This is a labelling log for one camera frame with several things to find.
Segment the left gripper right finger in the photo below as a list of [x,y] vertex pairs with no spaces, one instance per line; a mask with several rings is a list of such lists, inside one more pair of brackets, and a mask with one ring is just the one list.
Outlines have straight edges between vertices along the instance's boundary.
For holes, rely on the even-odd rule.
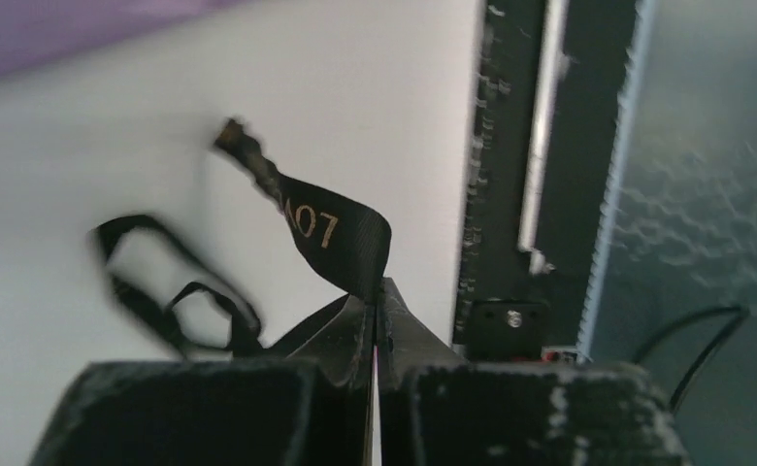
[[385,465],[688,465],[662,391],[626,364],[471,363],[385,279],[377,307]]

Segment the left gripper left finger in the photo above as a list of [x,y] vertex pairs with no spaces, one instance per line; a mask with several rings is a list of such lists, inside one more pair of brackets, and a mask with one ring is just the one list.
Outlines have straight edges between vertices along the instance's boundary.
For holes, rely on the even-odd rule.
[[118,361],[65,391],[34,465],[367,465],[376,311],[356,298],[283,357]]

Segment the pink purple wrapping paper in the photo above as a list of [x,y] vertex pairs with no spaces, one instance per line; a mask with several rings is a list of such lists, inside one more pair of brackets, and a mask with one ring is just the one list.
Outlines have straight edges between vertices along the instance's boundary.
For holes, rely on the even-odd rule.
[[0,76],[234,4],[224,0],[0,0]]

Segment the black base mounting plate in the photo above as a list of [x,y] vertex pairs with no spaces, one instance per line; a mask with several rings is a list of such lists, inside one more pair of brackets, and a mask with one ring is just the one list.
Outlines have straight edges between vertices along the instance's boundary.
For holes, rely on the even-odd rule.
[[572,353],[637,1],[487,1],[477,46],[453,348]]

